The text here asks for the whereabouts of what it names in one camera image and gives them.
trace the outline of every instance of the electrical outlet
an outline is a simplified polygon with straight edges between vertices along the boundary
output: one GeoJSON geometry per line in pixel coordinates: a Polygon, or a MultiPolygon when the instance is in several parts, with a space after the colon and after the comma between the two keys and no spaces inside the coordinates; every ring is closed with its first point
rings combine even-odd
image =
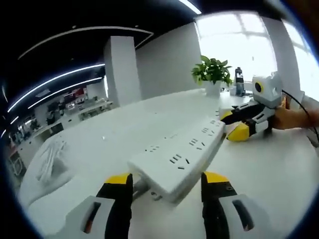
{"type": "Polygon", "coordinates": [[[175,201],[192,177],[204,170],[219,145],[224,126],[219,120],[202,120],[169,140],[150,145],[132,158],[129,166],[163,198],[175,201]]]}

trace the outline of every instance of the ceiling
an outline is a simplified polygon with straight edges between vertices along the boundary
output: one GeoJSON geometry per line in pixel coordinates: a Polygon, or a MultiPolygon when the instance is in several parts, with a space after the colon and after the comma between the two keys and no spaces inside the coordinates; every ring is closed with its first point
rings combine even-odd
{"type": "MultiPolygon", "coordinates": [[[[277,13],[263,4],[263,0],[189,0],[203,14],[222,10],[247,9],[261,15],[276,18],[277,13]]],[[[189,22],[196,14],[178,0],[55,0],[33,3],[32,1],[7,1],[1,6],[1,64],[0,80],[8,103],[1,96],[0,114],[28,90],[51,79],[82,67],[103,63],[103,47],[111,35],[133,36],[136,47],[142,47],[156,37],[189,22]],[[29,52],[28,49],[57,34],[85,27],[121,26],[138,28],[154,33],[132,30],[92,29],[66,34],[47,41],[29,52]]],[[[66,76],[64,83],[56,81],[50,87],[62,86],[103,75],[98,68],[66,76]]],[[[21,101],[25,108],[34,95],[21,101]]]]}

